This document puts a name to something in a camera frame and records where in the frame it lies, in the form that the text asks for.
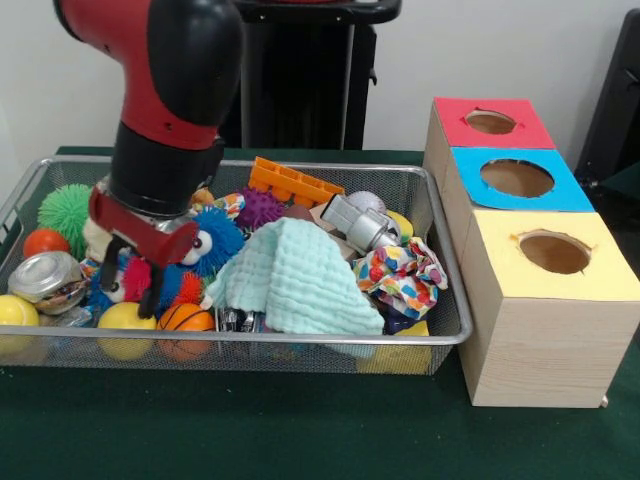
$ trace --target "metal mesh bin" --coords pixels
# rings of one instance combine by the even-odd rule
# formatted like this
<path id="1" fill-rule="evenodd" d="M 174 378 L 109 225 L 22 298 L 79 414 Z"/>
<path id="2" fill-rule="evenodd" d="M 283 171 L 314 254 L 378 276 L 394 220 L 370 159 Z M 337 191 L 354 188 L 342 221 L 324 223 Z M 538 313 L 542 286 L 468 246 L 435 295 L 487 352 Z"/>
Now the metal mesh bin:
<path id="1" fill-rule="evenodd" d="M 37 228 L 45 196 L 69 183 L 93 185 L 109 171 L 105 157 L 56 157 L 31 166 L 0 210 L 0 292 L 22 260 L 27 235 Z M 237 191 L 252 162 L 224 161 L 212 185 L 217 196 Z M 449 289 L 427 316 L 429 337 L 289 335 L 278 333 L 165 332 L 97 328 L 0 326 L 0 365 L 178 370 L 433 374 L 453 345 L 471 333 L 466 294 L 433 177 L 417 167 L 288 164 L 342 185 L 370 190 L 406 216 L 427 238 L 448 276 Z M 180 361 L 166 345 L 194 352 Z"/>

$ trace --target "orange ball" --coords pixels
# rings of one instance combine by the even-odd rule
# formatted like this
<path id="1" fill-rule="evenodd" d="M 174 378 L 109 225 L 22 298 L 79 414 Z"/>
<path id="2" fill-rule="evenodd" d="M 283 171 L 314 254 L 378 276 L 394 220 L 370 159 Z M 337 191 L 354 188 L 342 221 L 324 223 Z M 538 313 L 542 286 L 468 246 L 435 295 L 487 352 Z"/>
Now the orange ball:
<path id="1" fill-rule="evenodd" d="M 174 305 L 160 318 L 158 330 L 212 332 L 213 317 L 206 310 L 192 303 Z M 178 362 L 195 360 L 209 351 L 211 342 L 203 340 L 160 340 L 160 350 Z"/>
<path id="2" fill-rule="evenodd" d="M 29 234 L 24 242 L 22 253 L 25 258 L 33 257 L 43 252 L 67 252 L 71 251 L 69 242 L 55 230 L 50 228 L 38 228 Z"/>

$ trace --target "basket rim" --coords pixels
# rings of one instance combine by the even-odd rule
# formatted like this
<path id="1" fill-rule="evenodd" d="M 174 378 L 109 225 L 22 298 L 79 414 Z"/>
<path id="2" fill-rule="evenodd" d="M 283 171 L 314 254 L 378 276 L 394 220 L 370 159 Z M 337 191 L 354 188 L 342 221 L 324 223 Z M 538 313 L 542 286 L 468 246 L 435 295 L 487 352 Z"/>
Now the basket rim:
<path id="1" fill-rule="evenodd" d="M 4 224 L 11 211 L 16 207 L 24 192 L 38 174 L 56 163 L 109 163 L 109 157 L 60 155 L 33 162 L 0 209 L 0 223 Z M 262 343 L 304 343 L 304 344 L 343 344 L 343 345 L 399 345 L 399 346 L 449 346 L 463 343 L 473 331 L 471 312 L 466 290 L 461 278 L 458 262 L 453 252 L 442 203 L 433 176 L 422 167 L 410 165 L 378 165 L 350 163 L 300 163 L 279 162 L 300 170 L 353 170 L 353 171 L 393 171 L 418 175 L 426 184 L 433 223 L 440 239 L 444 261 L 447 266 L 449 288 L 452 290 L 460 330 L 447 336 L 387 336 L 387 335 L 325 335 L 325 334 L 288 334 L 288 333 L 241 333 L 241 332 L 167 332 L 160 330 L 124 330 L 77 327 L 22 327 L 0 325 L 0 335 L 22 335 L 33 337 L 89 337 L 89 338 L 127 338 L 157 340 L 200 340 L 228 342 Z M 251 167 L 252 160 L 223 160 L 221 166 Z"/>

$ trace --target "orange lego brick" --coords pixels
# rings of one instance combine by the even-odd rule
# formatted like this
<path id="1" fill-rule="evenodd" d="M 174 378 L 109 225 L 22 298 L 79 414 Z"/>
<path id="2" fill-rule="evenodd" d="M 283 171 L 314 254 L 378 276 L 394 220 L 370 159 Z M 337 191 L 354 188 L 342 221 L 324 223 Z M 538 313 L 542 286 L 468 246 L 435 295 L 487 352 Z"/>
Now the orange lego brick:
<path id="1" fill-rule="evenodd" d="M 271 190 L 280 202 L 288 202 L 311 208 L 326 203 L 335 194 L 344 194 L 344 188 L 318 178 L 284 167 L 266 158 L 256 157 L 249 177 L 249 187 L 260 192 Z"/>

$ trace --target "blue square panel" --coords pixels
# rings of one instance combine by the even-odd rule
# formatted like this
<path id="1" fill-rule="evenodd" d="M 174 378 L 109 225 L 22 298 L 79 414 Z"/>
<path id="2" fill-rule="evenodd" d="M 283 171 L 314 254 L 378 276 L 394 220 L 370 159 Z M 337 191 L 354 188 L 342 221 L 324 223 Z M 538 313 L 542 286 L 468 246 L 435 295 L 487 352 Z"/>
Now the blue square panel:
<path id="1" fill-rule="evenodd" d="M 458 172 L 477 205 L 502 210 L 593 212 L 556 150 L 453 148 Z"/>

